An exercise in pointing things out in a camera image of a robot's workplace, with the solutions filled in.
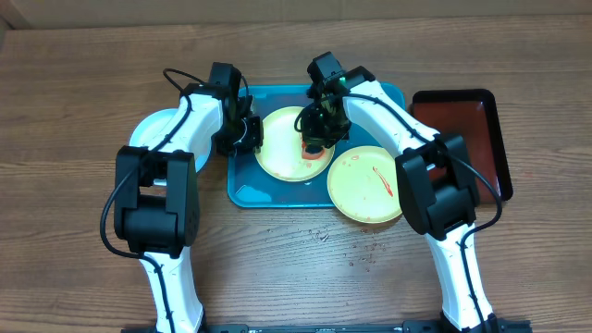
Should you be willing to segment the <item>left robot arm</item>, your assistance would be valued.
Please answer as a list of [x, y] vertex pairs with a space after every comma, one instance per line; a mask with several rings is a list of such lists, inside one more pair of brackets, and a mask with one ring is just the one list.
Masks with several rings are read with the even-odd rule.
[[199, 332], [204, 307], [195, 289], [191, 246], [199, 228], [197, 174], [213, 148], [221, 154], [261, 147], [253, 97], [235, 83], [191, 83], [176, 109], [158, 111], [117, 152], [116, 184], [105, 204], [114, 230], [148, 277], [154, 332]]

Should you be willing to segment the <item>black tray with water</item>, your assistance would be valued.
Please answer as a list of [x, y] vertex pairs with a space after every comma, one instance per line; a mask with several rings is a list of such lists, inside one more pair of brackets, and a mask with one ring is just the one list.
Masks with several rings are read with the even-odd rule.
[[512, 179], [494, 94], [486, 89], [420, 91], [411, 114], [442, 134], [459, 134], [473, 168], [503, 202], [513, 196]]

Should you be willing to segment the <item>light blue plate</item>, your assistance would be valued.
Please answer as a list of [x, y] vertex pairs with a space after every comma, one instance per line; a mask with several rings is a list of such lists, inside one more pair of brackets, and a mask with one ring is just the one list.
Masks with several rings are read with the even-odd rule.
[[[155, 148], [181, 120], [183, 111], [165, 109], [144, 119], [133, 131], [130, 146]], [[195, 170], [200, 171], [212, 152], [212, 137], [221, 129], [222, 115], [218, 109], [191, 111], [178, 131], [160, 152], [173, 153], [181, 150], [193, 153]]]

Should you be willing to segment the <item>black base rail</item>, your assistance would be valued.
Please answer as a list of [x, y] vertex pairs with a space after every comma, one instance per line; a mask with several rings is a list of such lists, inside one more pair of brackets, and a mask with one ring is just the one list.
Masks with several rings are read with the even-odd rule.
[[[530, 321], [508, 321], [501, 318], [488, 320], [487, 332], [532, 333]], [[121, 333], [157, 332], [155, 327], [122, 328]], [[247, 325], [208, 325], [198, 332], [208, 333], [442, 333], [457, 332], [451, 324], [439, 320], [406, 320], [395, 325], [346, 325], [346, 326], [275, 326], [248, 327]]]

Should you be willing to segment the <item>yellow plate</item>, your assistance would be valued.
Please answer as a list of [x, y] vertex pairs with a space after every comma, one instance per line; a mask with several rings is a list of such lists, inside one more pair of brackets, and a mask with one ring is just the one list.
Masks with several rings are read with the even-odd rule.
[[334, 149], [323, 149], [319, 156], [302, 156], [302, 135], [294, 129], [302, 106], [279, 108], [263, 120], [264, 139], [255, 154], [260, 167], [276, 179], [298, 182], [312, 179], [322, 173], [331, 162]]
[[357, 222], [385, 223], [402, 214], [395, 161], [382, 147], [358, 146], [338, 156], [327, 190], [341, 213]]

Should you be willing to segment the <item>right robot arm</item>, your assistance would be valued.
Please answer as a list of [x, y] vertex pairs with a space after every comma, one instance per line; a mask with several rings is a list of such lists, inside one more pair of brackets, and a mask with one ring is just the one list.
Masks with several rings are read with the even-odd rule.
[[307, 69], [312, 103], [297, 116], [302, 151], [318, 156], [357, 125], [394, 159], [399, 203], [412, 229], [425, 236], [442, 291], [443, 325], [451, 332], [497, 332], [499, 321], [481, 284], [475, 254], [475, 170], [459, 135], [442, 135], [385, 94], [363, 67]]

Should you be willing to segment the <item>red green sponge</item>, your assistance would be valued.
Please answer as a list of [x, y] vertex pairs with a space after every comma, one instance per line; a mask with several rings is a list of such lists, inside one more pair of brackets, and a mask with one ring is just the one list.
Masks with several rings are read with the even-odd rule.
[[302, 142], [302, 159], [316, 160], [325, 153], [323, 146]]

